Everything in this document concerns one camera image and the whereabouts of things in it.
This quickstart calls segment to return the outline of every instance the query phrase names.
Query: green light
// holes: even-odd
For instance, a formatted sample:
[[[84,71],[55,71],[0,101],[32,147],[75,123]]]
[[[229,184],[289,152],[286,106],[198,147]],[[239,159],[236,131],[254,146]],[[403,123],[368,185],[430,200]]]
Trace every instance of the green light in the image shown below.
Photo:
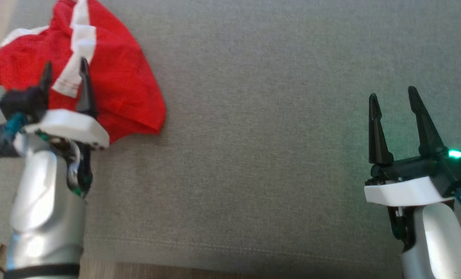
[[[459,151],[459,150],[449,150],[449,157],[454,157],[456,159],[461,158],[461,151]]]

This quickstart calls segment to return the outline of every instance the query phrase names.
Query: wooden floor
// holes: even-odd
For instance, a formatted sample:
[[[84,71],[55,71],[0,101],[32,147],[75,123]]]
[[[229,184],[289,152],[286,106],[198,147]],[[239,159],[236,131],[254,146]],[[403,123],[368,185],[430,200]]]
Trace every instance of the wooden floor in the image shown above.
[[[9,18],[16,0],[0,0],[0,42],[7,33]],[[0,251],[0,262],[4,265],[6,250]],[[81,265],[81,279],[247,279],[240,274],[226,274],[207,270],[161,267],[136,263],[108,263],[84,259]]]

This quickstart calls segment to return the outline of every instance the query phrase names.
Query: robotic arm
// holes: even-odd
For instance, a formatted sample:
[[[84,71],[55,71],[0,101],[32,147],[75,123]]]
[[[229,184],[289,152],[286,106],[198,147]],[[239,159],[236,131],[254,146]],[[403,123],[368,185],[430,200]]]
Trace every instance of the robotic arm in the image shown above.
[[[442,142],[415,87],[409,102],[420,135],[419,157],[394,161],[381,126],[377,96],[369,99],[369,203],[388,209],[393,236],[404,243],[405,279],[461,278],[461,227],[453,212],[461,204],[461,150]]]
[[[25,170],[10,217],[6,279],[76,279],[83,253],[85,200],[92,183],[90,152],[108,148],[86,59],[76,112],[48,110],[51,65],[39,87],[0,100],[0,158],[24,157]]]

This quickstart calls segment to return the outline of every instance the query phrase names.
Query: folded garment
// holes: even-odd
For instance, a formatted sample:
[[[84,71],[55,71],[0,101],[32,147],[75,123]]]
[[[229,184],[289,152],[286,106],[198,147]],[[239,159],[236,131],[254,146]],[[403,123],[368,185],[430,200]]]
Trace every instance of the folded garment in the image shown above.
[[[142,49],[97,0],[59,0],[49,26],[11,32],[0,48],[0,85],[37,85],[51,61],[49,109],[75,110],[81,57],[90,64],[98,121],[111,143],[131,133],[160,132],[165,104]]]

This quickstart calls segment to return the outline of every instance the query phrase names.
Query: gray fabric surface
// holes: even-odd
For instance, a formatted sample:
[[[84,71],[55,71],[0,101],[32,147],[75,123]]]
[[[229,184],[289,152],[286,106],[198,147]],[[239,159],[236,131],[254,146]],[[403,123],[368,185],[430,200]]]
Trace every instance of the gray fabric surface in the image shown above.
[[[387,211],[363,194],[368,96],[396,158],[418,153],[409,85],[461,148],[461,0],[101,2],[144,49],[168,115],[160,136],[94,154],[86,256],[400,277]],[[20,1],[12,28],[45,25],[52,5]],[[21,163],[0,168],[2,238]]]

